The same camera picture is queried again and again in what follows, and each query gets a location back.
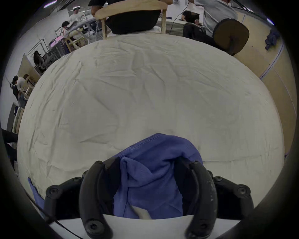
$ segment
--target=black cable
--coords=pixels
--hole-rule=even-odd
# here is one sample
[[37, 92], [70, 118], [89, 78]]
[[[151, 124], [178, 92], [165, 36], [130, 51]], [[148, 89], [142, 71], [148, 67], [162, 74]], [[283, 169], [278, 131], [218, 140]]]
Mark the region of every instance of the black cable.
[[[187, 8], [187, 6], [184, 8], [184, 10], [183, 10], [180, 14], [178, 14], [178, 16], [176, 17], [176, 19], [177, 19], [177, 18], [178, 18], [178, 17], [185, 11], [185, 9]], [[176, 21], [176, 19], [174, 19], [174, 21], [173, 21], [173, 23], [172, 23], [172, 25], [171, 25], [171, 28], [170, 28], [170, 31], [169, 31], [169, 35], [170, 35], [170, 33], [171, 33], [173, 24], [174, 24], [174, 22]]]
[[29, 200], [45, 215], [47, 216], [49, 219], [53, 220], [54, 222], [56, 222], [59, 226], [61, 226], [62, 228], [64, 228], [65, 230], [67, 230], [68, 232], [70, 232], [71, 234], [73, 234], [74, 236], [83, 239], [82, 237], [79, 237], [78, 235], [76, 235], [75, 233], [73, 233], [72, 231], [70, 231], [69, 229], [67, 229], [65, 226], [63, 226], [59, 221], [57, 221], [55, 218], [51, 217], [50, 215], [48, 215], [40, 206], [37, 205], [37, 203], [32, 199], [32, 197], [26, 192], [26, 190], [24, 189], [26, 195], [28, 196]]

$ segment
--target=person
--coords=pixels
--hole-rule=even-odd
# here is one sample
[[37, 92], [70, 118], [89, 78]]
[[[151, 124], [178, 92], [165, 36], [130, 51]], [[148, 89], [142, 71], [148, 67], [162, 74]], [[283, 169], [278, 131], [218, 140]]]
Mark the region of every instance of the person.
[[84, 16], [84, 13], [79, 12], [79, 7], [74, 9], [74, 14], [70, 16], [69, 22], [73, 23], [74, 21], [80, 22], [82, 20], [82, 17]]
[[14, 85], [12, 82], [10, 83], [10, 88], [13, 90], [13, 95], [16, 97], [16, 99], [18, 100], [19, 98], [19, 91], [17, 89], [17, 86]]
[[14, 76], [12, 83], [16, 85], [18, 93], [18, 103], [19, 106], [25, 108], [27, 100], [24, 99], [24, 94], [22, 94], [22, 88], [25, 84], [25, 79], [23, 77]]
[[199, 14], [190, 11], [184, 11], [182, 13], [182, 20], [194, 23], [195, 25], [199, 25]]
[[63, 28], [63, 32], [62, 32], [62, 34], [63, 34], [63, 38], [67, 38], [68, 37], [68, 34], [66, 34], [66, 28], [67, 28], [67, 26], [70, 24], [70, 22], [67, 22], [67, 21], [65, 21], [65, 22], [63, 22], [62, 23], [62, 25], [61, 25], [61, 27]]
[[[94, 16], [96, 11], [101, 9], [105, 2], [113, 4], [123, 0], [90, 0], [91, 14]], [[173, 3], [173, 0], [161, 0], [168, 5]], [[111, 16], [107, 19], [106, 24], [114, 34], [128, 34], [139, 31], [152, 29], [160, 16], [160, 10], [154, 11], [134, 11], [121, 13]]]
[[15, 161], [18, 161], [17, 160], [17, 151], [7, 143], [16, 143], [18, 141], [18, 134], [14, 134], [12, 132], [2, 129], [2, 137], [3, 137], [4, 144], [5, 144], [7, 155], [9, 156], [9, 159], [10, 159], [10, 163], [11, 163], [13, 169], [15, 169], [15, 166], [14, 166]]
[[230, 0], [189, 0], [196, 6], [204, 7], [204, 22], [203, 27], [195, 26], [191, 23], [186, 23], [183, 28], [183, 37], [190, 38], [199, 42], [204, 42], [208, 45], [219, 47], [213, 40], [214, 28], [223, 19], [237, 19], [237, 13], [228, 5]]
[[213, 37], [213, 31], [218, 22], [223, 19], [238, 19], [236, 11], [229, 6], [231, 0], [189, 0], [196, 6], [204, 7], [204, 22], [206, 34]]
[[39, 66], [39, 68], [42, 72], [44, 72], [46, 70], [46, 62], [45, 62], [44, 58], [39, 54], [38, 51], [34, 52], [33, 61], [36, 65]]

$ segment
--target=wrinkled white fabric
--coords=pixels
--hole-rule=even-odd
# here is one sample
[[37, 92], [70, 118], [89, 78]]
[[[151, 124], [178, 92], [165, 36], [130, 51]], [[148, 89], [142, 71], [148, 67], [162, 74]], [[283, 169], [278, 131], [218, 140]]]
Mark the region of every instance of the wrinkled white fabric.
[[266, 195], [284, 160], [274, 101], [234, 57], [165, 34], [97, 41], [52, 64], [36, 84], [21, 121], [21, 183], [47, 187], [81, 176], [155, 133], [183, 137], [204, 165]]

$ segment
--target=black t-shirt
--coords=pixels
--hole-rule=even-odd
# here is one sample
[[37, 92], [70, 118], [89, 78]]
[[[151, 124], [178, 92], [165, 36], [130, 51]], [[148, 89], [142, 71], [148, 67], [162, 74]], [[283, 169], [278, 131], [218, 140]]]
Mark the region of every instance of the black t-shirt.
[[[109, 5], [120, 1], [123, 0], [90, 0], [88, 5], [103, 6], [105, 2], [108, 2]], [[114, 34], [146, 31], [152, 29], [156, 25], [160, 12], [160, 10], [155, 10], [121, 13], [109, 17], [106, 24]]]

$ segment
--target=blue fabric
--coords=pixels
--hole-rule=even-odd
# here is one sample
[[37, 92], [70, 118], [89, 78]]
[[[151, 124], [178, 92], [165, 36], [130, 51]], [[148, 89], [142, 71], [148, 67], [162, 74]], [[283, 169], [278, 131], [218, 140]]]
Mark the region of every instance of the blue fabric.
[[31, 190], [33, 192], [33, 197], [34, 197], [36, 204], [43, 209], [44, 205], [45, 205], [45, 200], [38, 194], [36, 187], [34, 187], [31, 182], [31, 178], [28, 178], [28, 182], [29, 182]]
[[115, 155], [121, 158], [121, 185], [114, 196], [114, 215], [138, 219], [131, 208], [136, 206], [152, 219], [182, 216], [182, 195], [174, 179], [174, 160], [179, 156], [202, 163], [190, 141], [164, 134], [154, 134]]

